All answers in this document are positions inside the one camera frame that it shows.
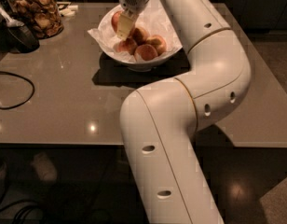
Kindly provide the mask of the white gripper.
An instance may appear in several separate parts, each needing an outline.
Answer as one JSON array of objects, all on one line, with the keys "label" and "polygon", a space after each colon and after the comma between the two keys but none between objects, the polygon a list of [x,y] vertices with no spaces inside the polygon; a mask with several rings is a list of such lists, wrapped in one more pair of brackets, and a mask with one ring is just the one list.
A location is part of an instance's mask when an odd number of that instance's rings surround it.
[{"label": "white gripper", "polygon": [[149,0],[119,0],[123,12],[117,23],[116,34],[121,40],[126,40],[135,26],[138,15],[144,11]]}]

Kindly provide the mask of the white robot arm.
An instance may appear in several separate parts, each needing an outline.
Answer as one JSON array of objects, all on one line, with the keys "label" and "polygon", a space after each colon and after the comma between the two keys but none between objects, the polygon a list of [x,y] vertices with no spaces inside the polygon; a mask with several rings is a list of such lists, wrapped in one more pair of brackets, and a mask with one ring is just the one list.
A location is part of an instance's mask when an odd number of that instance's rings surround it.
[{"label": "white robot arm", "polygon": [[[125,36],[148,0],[119,0]],[[225,224],[191,141],[233,112],[251,81],[235,32],[209,0],[159,0],[188,72],[143,86],[120,111],[124,147],[150,224]]]}]

